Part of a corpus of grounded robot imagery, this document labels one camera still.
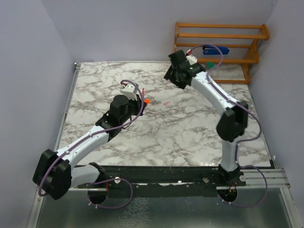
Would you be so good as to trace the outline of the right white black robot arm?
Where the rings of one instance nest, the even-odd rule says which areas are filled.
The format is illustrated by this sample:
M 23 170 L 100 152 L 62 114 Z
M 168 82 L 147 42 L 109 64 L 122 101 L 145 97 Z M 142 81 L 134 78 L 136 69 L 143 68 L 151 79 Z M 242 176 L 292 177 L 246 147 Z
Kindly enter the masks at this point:
M 203 95 L 217 110 L 220 120 L 216 126 L 222 139 L 222 158 L 218 167 L 218 180 L 228 186 L 235 181 L 240 167 L 236 160 L 237 139 L 245 133 L 248 123 L 248 104 L 229 96 L 214 80 L 207 75 L 206 69 L 194 56 L 178 50 L 168 55 L 171 66 L 164 79 L 178 88 L 191 86 Z

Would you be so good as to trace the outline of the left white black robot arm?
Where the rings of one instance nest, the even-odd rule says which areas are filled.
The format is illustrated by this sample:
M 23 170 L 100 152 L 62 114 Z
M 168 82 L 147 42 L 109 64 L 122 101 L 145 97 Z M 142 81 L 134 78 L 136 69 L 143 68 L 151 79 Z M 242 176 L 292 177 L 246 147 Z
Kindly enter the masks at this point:
M 80 174 L 76 177 L 77 164 L 96 148 L 108 143 L 122 129 L 133 123 L 143 114 L 147 104 L 144 95 L 139 93 L 134 100 L 126 95 L 117 95 L 107 111 L 85 135 L 57 150 L 45 150 L 33 175 L 33 182 L 38 186 L 38 194 L 57 200 L 64 196 L 76 180 L 84 184 L 89 182 L 98 188 L 104 184 L 105 176 L 98 165 L 86 166 L 88 176 Z

